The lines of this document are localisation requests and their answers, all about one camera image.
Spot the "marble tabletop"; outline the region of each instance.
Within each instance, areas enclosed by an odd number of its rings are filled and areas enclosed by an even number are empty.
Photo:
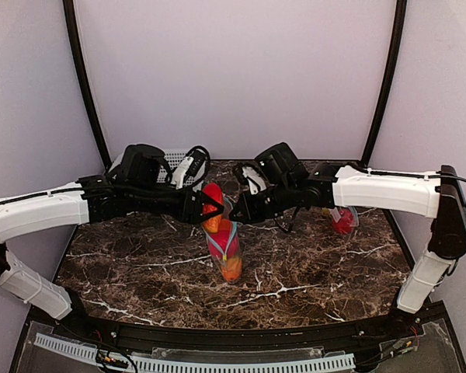
[[[235,163],[214,161],[207,176],[233,200]],[[272,329],[383,315],[409,266],[382,211],[359,209],[359,219],[350,235],[317,208],[302,210],[290,234],[271,221],[239,225],[243,271],[230,285],[201,227],[130,214],[79,227],[57,283],[90,315],[145,325]]]

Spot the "white slotted strip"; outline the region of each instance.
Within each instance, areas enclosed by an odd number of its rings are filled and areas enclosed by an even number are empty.
[[[96,348],[94,347],[60,340],[41,333],[37,333],[34,345],[76,361],[100,365],[95,361]],[[163,361],[139,356],[131,358],[140,373],[329,373],[356,367],[353,354],[265,364],[205,364]],[[111,369],[125,371],[121,368]],[[134,369],[130,365],[126,371],[134,371]]]

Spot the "white backdrop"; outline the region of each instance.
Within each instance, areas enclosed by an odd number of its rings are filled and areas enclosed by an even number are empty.
[[[250,158],[359,159],[395,0],[78,0],[111,155],[144,142]]]

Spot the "black pole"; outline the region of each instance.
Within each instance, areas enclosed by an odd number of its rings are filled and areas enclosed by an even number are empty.
[[[75,62],[76,74],[78,76],[79,88],[85,103],[86,113],[92,128],[93,136],[95,137],[96,146],[99,149],[100,158],[103,165],[108,169],[112,161],[110,159],[107,143],[103,138],[102,128],[100,127],[99,118],[96,114],[95,103],[93,102],[92,90],[88,82],[86,74],[85,61],[79,40],[78,24],[76,22],[76,12],[73,0],[63,0],[65,23],[68,28],[69,43],[71,44],[72,58]]]
[[[380,95],[376,109],[374,111],[373,122],[371,122],[370,133],[367,136],[366,146],[364,147],[363,157],[361,162],[367,165],[371,160],[373,149],[380,132],[381,121],[387,107],[388,95],[390,94],[391,83],[394,79],[395,66],[397,64],[398,50],[401,46],[402,29],[404,28],[405,7],[407,0],[397,0],[395,6],[394,25],[391,32],[390,47],[388,48],[387,64],[381,83]]]

